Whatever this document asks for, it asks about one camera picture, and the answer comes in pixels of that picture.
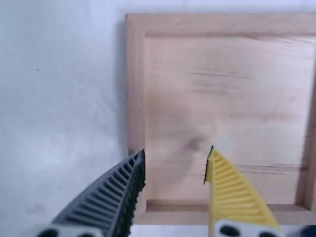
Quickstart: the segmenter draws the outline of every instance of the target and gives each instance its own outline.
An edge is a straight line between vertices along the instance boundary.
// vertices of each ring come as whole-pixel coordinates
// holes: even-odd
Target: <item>wooden tray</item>
[[[136,223],[207,224],[213,144],[280,224],[315,224],[313,14],[128,14],[128,147],[145,148]]]

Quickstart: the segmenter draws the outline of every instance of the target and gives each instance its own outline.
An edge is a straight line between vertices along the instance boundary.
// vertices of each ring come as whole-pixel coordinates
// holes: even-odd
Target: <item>wood grain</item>
[[[202,181],[212,144],[266,203],[285,207],[274,210],[280,223],[316,222],[293,208],[316,206],[314,20],[127,15],[128,144],[146,151],[138,223],[204,223],[209,186]]]

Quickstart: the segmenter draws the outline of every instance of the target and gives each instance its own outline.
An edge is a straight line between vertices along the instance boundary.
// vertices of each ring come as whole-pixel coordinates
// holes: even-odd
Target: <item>wooden frame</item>
[[[314,14],[128,14],[126,23],[128,148],[145,147],[144,39],[149,36],[316,36]],[[312,106],[315,105],[313,93]],[[315,224],[316,136],[302,206],[270,205],[280,224]],[[139,196],[137,224],[207,224],[206,205],[147,206]]]

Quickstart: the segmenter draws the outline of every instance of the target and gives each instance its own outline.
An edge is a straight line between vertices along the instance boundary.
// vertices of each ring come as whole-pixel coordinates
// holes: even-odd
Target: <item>mounting hole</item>
[[[47,229],[41,232],[38,237],[57,237],[58,231],[55,229]]]
[[[277,237],[277,236],[270,232],[262,232],[261,234],[259,234],[259,237]]]
[[[85,234],[79,235],[78,237],[94,237],[94,235],[85,233]]]
[[[230,237],[237,237],[240,235],[239,231],[235,227],[227,226],[227,225],[222,226],[222,228],[220,229],[220,233],[226,236],[230,236]]]

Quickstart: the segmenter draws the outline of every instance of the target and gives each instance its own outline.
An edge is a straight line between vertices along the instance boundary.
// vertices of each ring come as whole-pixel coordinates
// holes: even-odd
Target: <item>white surface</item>
[[[127,154],[125,13],[315,6],[314,0],[1,0],[0,235],[48,223]],[[139,237],[206,233],[200,226],[132,228]]]

